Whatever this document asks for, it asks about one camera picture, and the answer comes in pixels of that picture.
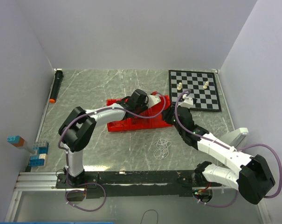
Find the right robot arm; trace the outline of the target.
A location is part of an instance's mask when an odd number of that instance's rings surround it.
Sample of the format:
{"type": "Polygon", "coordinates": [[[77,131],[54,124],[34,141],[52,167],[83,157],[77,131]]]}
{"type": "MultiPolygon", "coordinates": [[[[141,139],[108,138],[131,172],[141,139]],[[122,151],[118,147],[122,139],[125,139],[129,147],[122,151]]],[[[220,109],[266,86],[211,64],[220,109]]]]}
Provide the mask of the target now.
{"type": "Polygon", "coordinates": [[[220,167],[207,161],[198,165],[195,169],[195,181],[198,185],[215,182],[231,187],[252,204],[258,204],[275,186],[264,157],[237,151],[220,141],[208,130],[194,123],[188,108],[170,105],[162,112],[162,120],[175,126],[187,145],[212,156],[224,165],[220,167]]]}

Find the red three-compartment bin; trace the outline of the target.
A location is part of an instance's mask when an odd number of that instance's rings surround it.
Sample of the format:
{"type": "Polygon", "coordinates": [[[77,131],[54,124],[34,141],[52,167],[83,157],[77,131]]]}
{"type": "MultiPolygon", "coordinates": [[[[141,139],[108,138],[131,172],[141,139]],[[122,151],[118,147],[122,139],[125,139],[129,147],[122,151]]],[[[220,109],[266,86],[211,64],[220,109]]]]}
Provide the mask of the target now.
{"type": "MultiPolygon", "coordinates": [[[[156,115],[161,111],[164,105],[164,99],[162,96],[159,96],[161,102],[147,111],[143,112],[141,116],[151,117],[156,115]]],[[[152,119],[143,119],[139,117],[132,117],[126,120],[114,121],[107,124],[107,129],[109,132],[124,132],[124,131],[134,131],[142,129],[155,129],[155,128],[164,128],[171,127],[171,125],[165,123],[162,120],[162,114],[152,118],[152,119]]]]}

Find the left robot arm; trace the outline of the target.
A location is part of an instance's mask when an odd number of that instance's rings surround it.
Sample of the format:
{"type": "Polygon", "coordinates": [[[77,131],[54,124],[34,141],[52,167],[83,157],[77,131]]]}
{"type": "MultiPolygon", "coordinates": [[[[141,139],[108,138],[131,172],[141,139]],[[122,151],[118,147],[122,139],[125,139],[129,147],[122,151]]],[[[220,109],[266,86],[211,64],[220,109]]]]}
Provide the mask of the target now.
{"type": "Polygon", "coordinates": [[[64,173],[67,183],[74,188],[84,183],[83,150],[95,128],[133,117],[144,118],[140,114],[158,103],[159,96],[136,89],[132,95],[99,109],[84,110],[80,106],[73,109],[58,131],[58,148],[66,154],[64,173]]]}

